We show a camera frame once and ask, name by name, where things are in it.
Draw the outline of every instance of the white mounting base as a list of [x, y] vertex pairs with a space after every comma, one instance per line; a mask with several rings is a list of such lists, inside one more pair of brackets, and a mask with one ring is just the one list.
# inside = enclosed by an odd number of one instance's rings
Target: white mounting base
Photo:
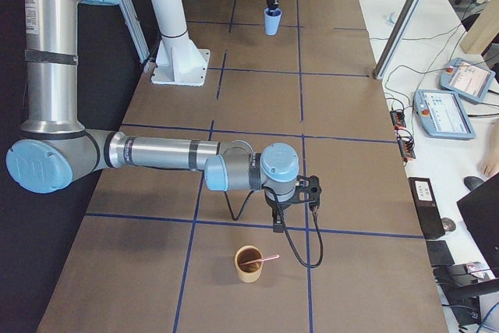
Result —
[[208, 62], [210, 60], [210, 50], [198, 49], [194, 43], [189, 40], [189, 68], [185, 72], [180, 72], [179, 60], [186, 64], [186, 57], [177, 57], [175, 60], [175, 49], [172, 48], [172, 63], [168, 59], [166, 48], [161, 41], [157, 51], [156, 69], [151, 77], [152, 83], [159, 85], [181, 85], [181, 86], [203, 86], [207, 75]]

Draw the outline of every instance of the table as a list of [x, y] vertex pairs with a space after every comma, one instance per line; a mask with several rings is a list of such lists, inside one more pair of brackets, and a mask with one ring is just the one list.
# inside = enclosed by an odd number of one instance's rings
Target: table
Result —
[[[262, 193], [235, 223], [200, 173], [106, 170], [40, 333], [444, 331], [359, 1], [281, 0], [275, 37], [264, 0], [183, 1], [189, 35], [211, 50], [206, 82], [160, 87], [144, 74], [122, 131], [292, 145], [302, 173], [320, 177], [324, 261], [296, 261]], [[229, 196], [239, 206], [246, 193]], [[314, 262], [306, 207], [286, 221]], [[246, 244], [281, 255], [249, 285], [233, 264]]]
[[[392, 20], [396, 19], [404, 1], [360, 0], [375, 59], [380, 57], [386, 43], [378, 38], [388, 38], [393, 27]], [[432, 37], [448, 32], [458, 25], [460, 25], [459, 18], [448, 0], [423, 0], [416, 10], [405, 38]], [[455, 31], [455, 34], [452, 31], [433, 39], [403, 41], [387, 70], [383, 86], [388, 85], [388, 88], [400, 91], [412, 98], [417, 87], [437, 88], [439, 73], [429, 73], [420, 82], [423, 75], [399, 66], [409, 66], [417, 71], [426, 72], [443, 67], [451, 60], [451, 57], [462, 57], [472, 62], [482, 62], [483, 59], [480, 55], [466, 55], [458, 46], [461, 36], [465, 33], [464, 28], [459, 26]], [[497, 88], [497, 82], [494, 82], [491, 89], [497, 90]], [[409, 105], [404, 96], [390, 90], [385, 90], [385, 92], [392, 93], [406, 106]], [[486, 102], [499, 104], [499, 98], [488, 94]], [[468, 114], [497, 112], [497, 109], [494, 110], [485, 105], [471, 105], [467, 102], [465, 102], [465, 110]], [[474, 140], [438, 140], [428, 137], [417, 121], [412, 122], [410, 110], [406, 111], [406, 114], [416, 145], [416, 160], [410, 161], [405, 167], [407, 176], [429, 178], [441, 217], [450, 218], [457, 224], [456, 231], [444, 237], [455, 263], [484, 262], [482, 254], [462, 221], [456, 201], [469, 192], [462, 179], [467, 175], [481, 176], [479, 166], [487, 150], [487, 134], [494, 120], [472, 119], [472, 126], [476, 131]], [[454, 331], [453, 329], [456, 329], [457, 326], [452, 314], [447, 313], [446, 316], [450, 331]]]

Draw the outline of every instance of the white table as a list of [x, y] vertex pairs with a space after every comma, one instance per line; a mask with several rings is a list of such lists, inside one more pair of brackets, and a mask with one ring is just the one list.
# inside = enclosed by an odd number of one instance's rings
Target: white table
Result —
[[[380, 58], [387, 42], [386, 39], [379, 40], [377, 38], [388, 39], [394, 21], [404, 3], [405, 0], [360, 0], [376, 60]], [[423, 0], [416, 10], [404, 38], [433, 37], [448, 32], [458, 25], [460, 25], [460, 20], [448, 0]], [[422, 74], [414, 73], [399, 66], [409, 66], [414, 70], [426, 72], [443, 68], [451, 58], [456, 57], [471, 62], [482, 62], [483, 59], [480, 55], [467, 55], [458, 46], [458, 42], [464, 33], [464, 27], [459, 26], [456, 30], [433, 39], [403, 41], [388, 67], [383, 79], [383, 85], [388, 85], [388, 88], [408, 95], [412, 104], [412, 96], [416, 88], [438, 88], [440, 72], [428, 73], [423, 77]], [[498, 88], [497, 82], [494, 82], [490, 89], [497, 91]], [[404, 96], [389, 90], [385, 90], [385, 92], [392, 93], [405, 106], [409, 105], [407, 98]], [[486, 102], [499, 104], [499, 97], [488, 94]], [[499, 108], [464, 103], [468, 114], [499, 112]], [[400, 105], [394, 103], [394, 107], [400, 108]], [[463, 184], [464, 177], [476, 175], [484, 178], [480, 173], [480, 162], [485, 155], [488, 133], [495, 119], [471, 119], [476, 132], [474, 140], [439, 140], [428, 137], [417, 119], [412, 122], [410, 109], [406, 110], [405, 114], [408, 129], [413, 131], [416, 153], [416, 160], [410, 161], [405, 167], [407, 176], [429, 178], [441, 217], [450, 218], [456, 223], [457, 229], [442, 238], [446, 240], [455, 263], [463, 264], [469, 261], [485, 263], [481, 252], [466, 229], [456, 201], [469, 192]], [[449, 331], [457, 331], [457, 324], [452, 312], [450, 309], [445, 309], [445, 312]]]

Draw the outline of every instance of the paper cup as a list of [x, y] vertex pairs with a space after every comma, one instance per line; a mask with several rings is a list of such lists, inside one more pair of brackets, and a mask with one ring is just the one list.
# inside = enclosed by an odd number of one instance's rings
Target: paper cup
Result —
[[278, 32], [279, 23], [281, 22], [282, 11], [279, 8], [273, 11], [266, 8], [265, 14], [265, 34], [275, 35]]
[[243, 246], [234, 256], [234, 265], [237, 275], [242, 282], [255, 282], [262, 273], [263, 262], [240, 265], [250, 260], [260, 259], [262, 253], [255, 246]]

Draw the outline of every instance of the person's hand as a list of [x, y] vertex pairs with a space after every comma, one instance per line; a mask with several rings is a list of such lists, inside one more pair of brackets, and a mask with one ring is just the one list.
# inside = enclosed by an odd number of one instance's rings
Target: person's hand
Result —
[[499, 152], [491, 152], [482, 163], [482, 173], [487, 177], [492, 177], [499, 173]]

